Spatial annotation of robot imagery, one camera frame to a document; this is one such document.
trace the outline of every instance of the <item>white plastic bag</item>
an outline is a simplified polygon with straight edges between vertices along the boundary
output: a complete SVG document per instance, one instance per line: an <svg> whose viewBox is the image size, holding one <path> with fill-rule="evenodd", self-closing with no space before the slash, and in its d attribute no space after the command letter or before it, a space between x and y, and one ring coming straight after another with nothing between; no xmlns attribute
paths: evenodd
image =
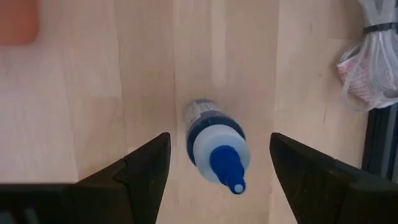
<svg viewBox="0 0 398 224"><path fill-rule="evenodd" d="M359 0L367 26L397 22L396 0ZM398 102L398 35L395 29L367 34L337 65L343 99L352 109L369 111ZM349 98L349 93L362 101Z"/></svg>

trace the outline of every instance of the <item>blue bottle cap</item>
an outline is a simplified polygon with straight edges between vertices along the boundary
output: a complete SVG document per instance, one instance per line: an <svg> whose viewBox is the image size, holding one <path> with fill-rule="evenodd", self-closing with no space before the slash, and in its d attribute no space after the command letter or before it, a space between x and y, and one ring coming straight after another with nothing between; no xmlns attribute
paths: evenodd
<svg viewBox="0 0 398 224"><path fill-rule="evenodd" d="M231 146L220 146L210 154L210 166L221 183L228 186L234 194L241 194L246 189L244 168L241 158Z"/></svg>

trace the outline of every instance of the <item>bottle label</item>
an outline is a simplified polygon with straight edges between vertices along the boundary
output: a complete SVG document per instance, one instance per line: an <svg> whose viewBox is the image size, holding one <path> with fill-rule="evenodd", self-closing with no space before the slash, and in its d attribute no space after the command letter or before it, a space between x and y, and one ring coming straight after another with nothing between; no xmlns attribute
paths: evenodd
<svg viewBox="0 0 398 224"><path fill-rule="evenodd" d="M186 128L187 130L189 127L201 117L202 113L208 111L221 111L220 108L213 103L212 101L203 100L203 101L195 101L187 110L187 117L186 117Z"/></svg>

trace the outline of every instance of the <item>orange object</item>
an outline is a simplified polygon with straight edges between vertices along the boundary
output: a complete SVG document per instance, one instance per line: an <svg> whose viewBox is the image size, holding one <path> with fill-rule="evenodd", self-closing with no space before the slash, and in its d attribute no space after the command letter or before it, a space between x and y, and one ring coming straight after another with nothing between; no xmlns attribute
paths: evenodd
<svg viewBox="0 0 398 224"><path fill-rule="evenodd" d="M0 44L27 44L38 31L38 0L0 0Z"/></svg>

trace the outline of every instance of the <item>plastic bottle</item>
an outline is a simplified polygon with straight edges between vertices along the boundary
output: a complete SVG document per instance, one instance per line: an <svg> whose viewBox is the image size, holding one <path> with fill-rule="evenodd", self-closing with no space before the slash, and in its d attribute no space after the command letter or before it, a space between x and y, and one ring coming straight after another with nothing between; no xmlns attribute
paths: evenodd
<svg viewBox="0 0 398 224"><path fill-rule="evenodd" d="M250 163L245 135L211 100L195 100L188 107L187 152L205 179L228 186L234 194L245 191Z"/></svg>

